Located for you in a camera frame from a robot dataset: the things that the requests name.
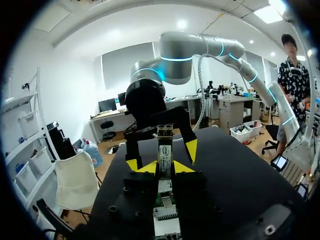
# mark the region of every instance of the white box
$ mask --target white box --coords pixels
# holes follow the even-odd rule
[[[46,146],[37,147],[36,155],[30,158],[30,162],[34,164],[41,175],[43,175],[51,166],[51,160],[46,149]]]
[[[250,127],[250,125],[255,125],[255,122],[258,122],[258,126],[256,127]],[[253,138],[253,137],[256,137],[259,135],[260,133],[260,129],[262,128],[262,125],[261,125],[261,121],[259,120],[255,120],[255,121],[248,121],[248,122],[245,122],[244,125],[246,125],[249,129],[252,130],[251,132],[251,135],[250,135],[250,138]]]
[[[28,113],[27,115],[20,117],[19,123],[25,139],[28,139],[39,132],[37,111]]]
[[[240,143],[244,143],[244,142],[248,141],[252,130],[250,128],[248,128],[247,126],[245,126],[246,129],[248,130],[248,132],[239,134],[239,133],[236,133],[236,128],[238,128],[238,127],[240,127],[240,126],[230,128],[231,136],[234,137],[235,139],[237,139]]]
[[[244,107],[243,112],[245,112],[246,115],[251,115],[251,108]]]
[[[15,175],[15,178],[30,193],[37,183],[37,179],[30,169],[29,162]]]

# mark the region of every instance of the ceiling light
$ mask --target ceiling light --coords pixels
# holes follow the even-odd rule
[[[282,0],[269,0],[269,4],[282,16],[287,6],[284,4]]]
[[[187,22],[185,20],[180,20],[177,23],[178,29],[185,29],[187,27]]]
[[[254,12],[259,18],[261,18],[266,24],[275,23],[282,20],[282,16],[272,7],[266,6]]]
[[[307,55],[308,55],[308,57],[310,58],[311,57],[311,55],[312,55],[312,50],[311,49],[309,49],[309,51],[306,53]]]
[[[298,59],[299,61],[305,61],[305,60],[306,60],[306,57],[305,57],[305,56],[298,55],[298,56],[296,56],[296,59]]]

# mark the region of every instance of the wooden floor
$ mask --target wooden floor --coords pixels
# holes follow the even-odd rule
[[[268,132],[264,127],[261,128],[260,131],[262,134],[259,135],[255,140],[253,140],[248,146],[253,152],[255,152],[258,156],[260,156],[262,159],[267,161],[268,163],[274,158],[276,151],[275,150],[266,150],[265,154],[261,154],[261,150],[263,147],[265,147],[265,142],[267,140],[272,140]],[[113,141],[113,144],[119,144],[121,142],[124,142],[125,140],[122,138],[122,133],[118,134],[115,137],[117,140]],[[108,168],[115,156],[115,154],[107,154],[107,149],[111,146],[110,142],[103,142],[98,145],[99,152],[103,158],[103,163],[99,167],[95,168],[95,171],[98,173],[99,178],[103,181]],[[91,207],[88,209],[83,209],[84,212],[90,213]],[[64,221],[66,221],[72,228],[75,228],[80,223],[86,223],[83,216],[80,213],[74,212],[74,211],[65,211],[65,216],[63,216]]]

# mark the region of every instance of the black table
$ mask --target black table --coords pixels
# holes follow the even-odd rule
[[[304,202],[297,191],[247,146],[218,127],[203,128],[195,134],[198,138],[195,166],[190,164],[182,141],[173,143],[173,159],[201,170],[207,178],[210,197],[223,209],[219,226],[212,227],[212,237],[216,231],[230,231],[232,227],[256,219],[268,207],[285,201],[293,203],[297,215],[303,213]],[[157,146],[156,139],[139,142],[144,166],[157,159]],[[120,147],[94,202],[92,220],[87,226],[95,231],[107,231],[104,219],[108,208],[123,191],[123,178],[131,171],[125,154],[126,147]]]

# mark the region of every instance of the plastic container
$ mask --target plastic container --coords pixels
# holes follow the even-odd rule
[[[30,162],[34,164],[35,168],[41,175],[43,175],[51,166],[51,160],[46,149],[46,146],[37,147],[36,155],[30,158]]]
[[[244,143],[244,142],[248,141],[250,139],[250,135],[252,132],[252,130],[250,128],[248,128],[246,125],[244,125],[244,126],[246,127],[248,132],[242,133],[242,134],[236,133],[236,128],[238,128],[239,126],[230,128],[231,136],[234,137],[235,139],[237,139],[240,143]]]
[[[244,93],[243,93],[243,96],[244,96],[244,97],[249,97],[249,93],[244,92]]]
[[[90,140],[86,140],[85,138],[82,139],[82,143],[80,145],[80,148],[84,149],[85,146],[87,145],[87,142],[89,142],[89,144],[93,144],[92,141]]]
[[[16,180],[30,193],[37,183],[37,179],[30,169],[29,162],[27,162],[21,170],[15,175]]]
[[[256,127],[250,127],[250,125],[254,126],[255,122],[257,122],[257,126]],[[252,132],[250,134],[250,138],[258,136],[259,133],[260,133],[260,129],[262,128],[261,121],[258,121],[258,120],[245,122],[244,125],[252,130]]]
[[[82,153],[84,150],[82,148],[75,148],[74,151],[75,151],[75,154],[78,155],[78,154]]]
[[[94,167],[98,167],[102,164],[103,160],[96,144],[86,141],[86,145],[84,146],[83,150],[90,155]]]
[[[39,132],[39,123],[36,111],[20,117],[19,123],[22,129],[23,137],[25,139],[28,139]]]

